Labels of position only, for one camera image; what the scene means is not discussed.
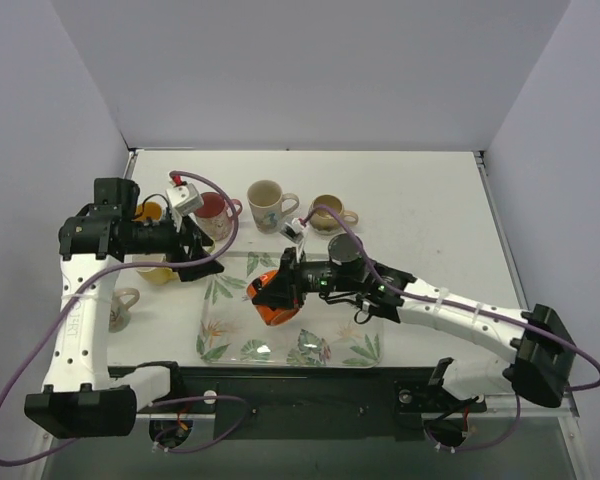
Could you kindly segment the blue butterfly mug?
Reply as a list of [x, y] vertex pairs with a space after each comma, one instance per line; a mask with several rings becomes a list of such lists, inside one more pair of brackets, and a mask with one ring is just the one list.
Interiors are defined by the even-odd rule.
[[138, 205], [133, 217], [136, 222], [159, 222], [163, 218], [163, 208], [156, 202], [148, 201]]

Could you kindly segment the cream coral pattern mug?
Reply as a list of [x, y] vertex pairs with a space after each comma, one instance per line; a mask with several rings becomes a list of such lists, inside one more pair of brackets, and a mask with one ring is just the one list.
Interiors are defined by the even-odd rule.
[[130, 309], [140, 299], [140, 292], [135, 288], [122, 288], [114, 291], [111, 300], [109, 332], [118, 333], [125, 329], [130, 320]]

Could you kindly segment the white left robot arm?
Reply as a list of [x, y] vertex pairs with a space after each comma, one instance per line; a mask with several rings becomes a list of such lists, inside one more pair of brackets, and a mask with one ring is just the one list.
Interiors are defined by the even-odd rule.
[[211, 239], [190, 218], [202, 200], [189, 183], [167, 190], [161, 220], [137, 219], [139, 186], [98, 178], [94, 200], [61, 227], [59, 253], [65, 314], [42, 390], [27, 396], [25, 415], [58, 439], [128, 435], [139, 411], [153, 403], [180, 408], [186, 388], [174, 361], [110, 376], [107, 344], [117, 266], [130, 255], [160, 254], [177, 264], [181, 281], [223, 272], [207, 252]]

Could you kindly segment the cream floral mug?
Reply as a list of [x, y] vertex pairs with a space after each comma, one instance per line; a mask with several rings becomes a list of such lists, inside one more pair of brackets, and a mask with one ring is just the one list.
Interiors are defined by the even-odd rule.
[[277, 232], [284, 219], [295, 212], [300, 200], [296, 194], [284, 193], [282, 187], [272, 180], [259, 180], [247, 190], [255, 226], [261, 233]]

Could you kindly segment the beige round teapot mug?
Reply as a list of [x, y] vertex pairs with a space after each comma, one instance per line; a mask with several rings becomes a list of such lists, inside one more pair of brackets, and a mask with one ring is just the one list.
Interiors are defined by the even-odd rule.
[[[337, 213], [338, 216], [349, 226], [355, 226], [359, 222], [358, 214], [347, 210], [342, 201], [334, 195], [323, 194], [316, 197], [311, 203], [310, 210], [313, 210], [320, 205], [328, 207], [333, 212]], [[341, 225], [337, 222], [337, 220], [324, 209], [318, 209], [316, 213], [309, 219], [309, 224], [318, 234], [321, 235], [334, 235], [342, 230]]]

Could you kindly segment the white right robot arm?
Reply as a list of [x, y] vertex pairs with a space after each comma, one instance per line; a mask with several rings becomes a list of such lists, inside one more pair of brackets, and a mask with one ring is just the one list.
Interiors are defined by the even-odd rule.
[[375, 260], [355, 236], [340, 234], [325, 261], [309, 261], [295, 247], [276, 269], [255, 278], [248, 298], [268, 325], [297, 314], [310, 294], [327, 304], [348, 304], [354, 319], [373, 318], [430, 328], [491, 353], [483, 362], [440, 360], [427, 383], [429, 402], [448, 409], [459, 400], [514, 393], [541, 407], [557, 408], [567, 391], [575, 345], [558, 313], [502, 309], [450, 293]]

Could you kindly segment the yellow mug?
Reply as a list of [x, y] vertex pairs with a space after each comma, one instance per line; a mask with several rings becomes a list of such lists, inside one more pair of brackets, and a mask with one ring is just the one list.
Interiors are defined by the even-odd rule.
[[134, 255], [131, 258], [133, 263], [142, 262], [154, 262], [160, 263], [160, 266], [149, 266], [149, 267], [138, 267], [136, 272], [148, 283], [161, 286], [171, 281], [178, 280], [178, 274], [168, 267], [164, 267], [163, 264], [166, 262], [165, 254], [148, 254], [148, 255]]

